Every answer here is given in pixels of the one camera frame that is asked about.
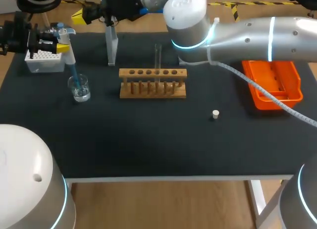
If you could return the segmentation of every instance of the clamp stand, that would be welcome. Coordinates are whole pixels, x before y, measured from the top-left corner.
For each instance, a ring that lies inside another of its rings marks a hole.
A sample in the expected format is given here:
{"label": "clamp stand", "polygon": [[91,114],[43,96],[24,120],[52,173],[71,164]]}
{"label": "clamp stand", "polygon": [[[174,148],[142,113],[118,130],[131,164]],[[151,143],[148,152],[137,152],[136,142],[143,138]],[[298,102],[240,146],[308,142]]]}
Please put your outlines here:
{"label": "clamp stand", "polygon": [[108,66],[115,66],[115,58],[118,49],[118,36],[115,32],[115,27],[106,26],[106,45],[108,55]]}

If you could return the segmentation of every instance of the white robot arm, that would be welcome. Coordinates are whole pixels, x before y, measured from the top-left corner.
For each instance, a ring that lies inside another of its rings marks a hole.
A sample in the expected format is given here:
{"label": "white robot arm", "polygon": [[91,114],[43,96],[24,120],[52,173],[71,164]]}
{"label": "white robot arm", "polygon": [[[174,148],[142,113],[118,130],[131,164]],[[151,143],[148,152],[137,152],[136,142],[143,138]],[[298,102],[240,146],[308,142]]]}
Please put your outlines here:
{"label": "white robot arm", "polygon": [[168,0],[164,18],[172,43],[185,62],[304,60],[316,62],[317,20],[269,17],[213,24],[207,0]]}

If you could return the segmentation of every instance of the hazard tape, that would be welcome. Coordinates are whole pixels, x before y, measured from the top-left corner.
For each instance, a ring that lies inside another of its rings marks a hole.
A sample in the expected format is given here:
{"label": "hazard tape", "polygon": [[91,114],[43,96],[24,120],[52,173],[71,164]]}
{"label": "hazard tape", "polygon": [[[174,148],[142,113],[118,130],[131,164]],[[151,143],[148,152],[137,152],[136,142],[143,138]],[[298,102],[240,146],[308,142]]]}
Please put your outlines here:
{"label": "hazard tape", "polygon": [[231,5],[299,5],[298,2],[211,2],[209,6],[224,5],[230,7]]}
{"label": "hazard tape", "polygon": [[235,22],[239,22],[240,18],[239,18],[239,15],[238,15],[237,5],[232,4],[230,7],[231,7],[231,11],[232,11],[232,14],[233,14],[234,21]]}
{"label": "hazard tape", "polygon": [[[63,0],[62,3],[79,3],[83,4],[84,2],[74,1],[74,0]],[[299,5],[298,2],[210,2],[209,6],[231,6],[231,5]]]}

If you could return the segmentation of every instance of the test tube rack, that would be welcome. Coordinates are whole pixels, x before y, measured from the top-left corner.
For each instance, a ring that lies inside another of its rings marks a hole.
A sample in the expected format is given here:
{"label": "test tube rack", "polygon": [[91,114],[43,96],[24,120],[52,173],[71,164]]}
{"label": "test tube rack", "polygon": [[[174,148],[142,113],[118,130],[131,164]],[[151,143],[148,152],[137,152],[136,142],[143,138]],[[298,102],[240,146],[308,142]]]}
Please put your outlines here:
{"label": "test tube rack", "polygon": [[186,98],[186,69],[120,69],[119,77],[121,99]]}

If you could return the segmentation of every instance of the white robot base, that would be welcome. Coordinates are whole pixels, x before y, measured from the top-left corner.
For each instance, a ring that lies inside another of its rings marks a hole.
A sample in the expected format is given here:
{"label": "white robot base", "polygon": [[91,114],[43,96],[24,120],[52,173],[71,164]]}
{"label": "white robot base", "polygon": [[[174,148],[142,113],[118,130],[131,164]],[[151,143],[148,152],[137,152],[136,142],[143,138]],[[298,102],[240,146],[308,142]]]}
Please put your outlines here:
{"label": "white robot base", "polygon": [[0,228],[73,229],[75,204],[44,141],[14,125],[0,136]]}

